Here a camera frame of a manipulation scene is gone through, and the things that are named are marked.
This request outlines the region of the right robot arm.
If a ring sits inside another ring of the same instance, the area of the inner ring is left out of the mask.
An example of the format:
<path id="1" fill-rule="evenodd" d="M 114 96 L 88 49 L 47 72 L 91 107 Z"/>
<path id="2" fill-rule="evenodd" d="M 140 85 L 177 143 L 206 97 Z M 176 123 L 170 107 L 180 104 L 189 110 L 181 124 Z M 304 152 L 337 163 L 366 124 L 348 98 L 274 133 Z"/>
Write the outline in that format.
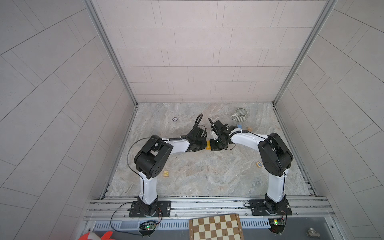
<path id="1" fill-rule="evenodd" d="M 257 150 L 264 168 L 269 173 L 268 190 L 264 200 L 250 200 L 245 203 L 253 216 L 289 216 L 292 214 L 285 194 L 286 177 L 294 159 L 282 138 L 277 133 L 257 135 L 221 121 L 211 123 L 214 136 L 210 140 L 212 151 L 227 150 L 229 144 L 237 144 Z"/>

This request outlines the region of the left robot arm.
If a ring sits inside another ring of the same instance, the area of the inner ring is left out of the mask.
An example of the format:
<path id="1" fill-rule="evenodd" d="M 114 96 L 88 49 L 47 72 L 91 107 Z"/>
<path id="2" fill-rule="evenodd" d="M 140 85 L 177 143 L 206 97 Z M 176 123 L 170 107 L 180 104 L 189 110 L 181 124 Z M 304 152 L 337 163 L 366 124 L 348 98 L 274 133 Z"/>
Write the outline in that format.
<path id="1" fill-rule="evenodd" d="M 133 209 L 134 216 L 153 216 L 158 211 L 157 176 L 162 172 L 171 154 L 198 152 L 206 149 L 207 128 L 196 125 L 185 136 L 161 138 L 153 135 L 134 158 L 136 174 L 140 177 L 140 193 Z"/>

